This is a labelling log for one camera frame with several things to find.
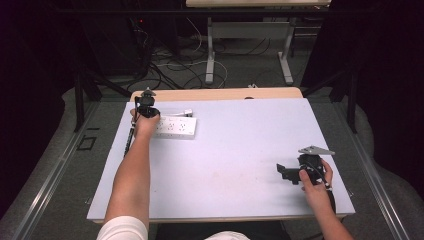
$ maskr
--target white tabletop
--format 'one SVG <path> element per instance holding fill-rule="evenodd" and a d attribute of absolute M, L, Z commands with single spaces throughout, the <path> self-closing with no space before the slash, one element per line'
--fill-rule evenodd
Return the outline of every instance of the white tabletop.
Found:
<path fill-rule="evenodd" d="M 324 6 L 331 0 L 187 0 L 188 7 L 283 7 Z"/>
<path fill-rule="evenodd" d="M 87 218 L 103 221 L 130 128 L 128 103 Z M 152 222 L 266 220 L 312 216 L 301 186 L 276 164 L 298 168 L 297 151 L 327 148 L 307 99 L 157 102 L 168 113 L 191 108 L 194 140 L 152 139 Z M 331 156 L 339 215 L 355 212 Z"/>

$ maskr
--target hand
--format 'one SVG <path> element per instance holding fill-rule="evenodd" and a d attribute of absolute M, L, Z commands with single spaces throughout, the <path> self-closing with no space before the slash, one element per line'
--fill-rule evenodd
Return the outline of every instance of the hand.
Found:
<path fill-rule="evenodd" d="M 333 170 L 330 165 L 321 159 L 322 165 L 325 170 L 325 180 L 330 184 L 333 179 Z M 311 206 L 315 215 L 319 211 L 332 211 L 330 199 L 327 194 L 327 189 L 325 188 L 323 183 L 313 185 L 311 180 L 309 179 L 308 173 L 305 170 L 299 171 L 300 180 L 303 182 L 303 190 L 306 194 L 306 200 L 308 201 L 309 206 Z"/>
<path fill-rule="evenodd" d="M 134 118 L 135 115 L 135 109 L 131 109 L 131 115 Z M 160 120 L 160 115 L 157 114 L 156 116 L 152 118 L 145 118 L 141 114 L 137 114 L 137 119 L 133 119 L 136 121 L 136 126 L 134 129 L 134 137 L 137 136 L 144 136 L 151 138 L 153 133 L 156 130 L 156 124 Z"/>

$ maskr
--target black tool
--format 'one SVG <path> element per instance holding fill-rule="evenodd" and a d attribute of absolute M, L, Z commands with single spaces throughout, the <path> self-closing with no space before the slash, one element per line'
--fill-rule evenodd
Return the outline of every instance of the black tool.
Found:
<path fill-rule="evenodd" d="M 139 116 L 137 116 L 137 115 L 140 114 L 145 118 L 152 118 L 152 117 L 154 117 L 158 114 L 160 115 L 159 110 L 157 110 L 156 108 L 153 108 L 153 105 L 155 104 L 155 99 L 153 98 L 153 96 L 156 96 L 156 94 L 152 90 L 150 90 L 150 88 L 147 88 L 141 94 L 141 97 L 136 96 L 134 98 L 135 114 L 134 114 L 134 117 L 131 121 L 131 129 L 130 129 L 130 132 L 128 134 L 128 139 L 127 139 L 127 144 L 125 146 L 124 156 L 127 155 L 127 152 L 128 152 L 128 150 L 130 149 L 130 146 L 131 146 L 132 137 L 134 135 L 135 124 L 137 123 L 137 120 L 139 118 Z"/>
<path fill-rule="evenodd" d="M 298 185 L 300 181 L 299 171 L 304 169 L 308 173 L 312 184 L 316 185 L 320 181 L 325 181 L 324 167 L 322 166 L 319 154 L 334 155 L 335 153 L 315 146 L 303 148 L 299 152 L 303 153 L 298 158 L 299 168 L 286 168 L 277 164 L 277 171 L 281 173 L 283 179 L 290 180 L 294 185 Z"/>

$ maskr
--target desk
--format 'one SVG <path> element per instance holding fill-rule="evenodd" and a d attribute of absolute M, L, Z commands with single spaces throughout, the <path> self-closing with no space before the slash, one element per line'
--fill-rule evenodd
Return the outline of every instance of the desk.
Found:
<path fill-rule="evenodd" d="M 327 148 L 308 100 L 301 98 L 298 89 L 156 91 L 156 100 L 155 107 L 160 110 L 193 109 L 198 123 L 194 140 L 151 141 L 152 222 L 312 216 L 300 186 L 282 180 L 276 170 L 277 163 L 298 168 L 297 150 L 303 147 L 313 144 Z M 103 221 L 123 157 L 132 107 L 133 103 L 127 104 L 118 127 L 87 215 L 89 220 Z M 324 158 L 334 170 L 337 214 L 353 214 L 333 159 Z"/>
<path fill-rule="evenodd" d="M 296 6 L 324 6 L 331 0 L 187 0 L 188 7 L 217 8 L 217 7 L 296 7 Z M 213 51 L 213 38 L 274 38 L 285 39 L 283 51 L 278 52 L 284 80 L 287 85 L 293 84 L 287 54 L 293 38 L 296 18 L 290 22 L 212 22 L 208 18 L 208 62 L 206 66 L 207 84 L 213 82 L 215 52 Z"/>

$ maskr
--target person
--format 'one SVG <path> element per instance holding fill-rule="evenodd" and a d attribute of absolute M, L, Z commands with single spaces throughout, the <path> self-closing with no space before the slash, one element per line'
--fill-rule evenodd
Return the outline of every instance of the person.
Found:
<path fill-rule="evenodd" d="M 104 225 L 97 239 L 147 240 L 150 203 L 149 144 L 159 119 L 160 116 L 156 115 L 153 118 L 139 116 L 136 120 L 134 142 L 116 172 Z M 322 160 L 322 164 L 326 172 L 325 179 L 331 184 L 333 171 L 326 161 Z M 333 212 L 324 184 L 313 185 L 305 170 L 299 171 L 299 176 L 304 185 L 306 200 L 318 220 L 324 238 L 353 239 Z M 209 235 L 207 239 L 248 240 L 249 238 L 243 233 L 222 231 Z"/>

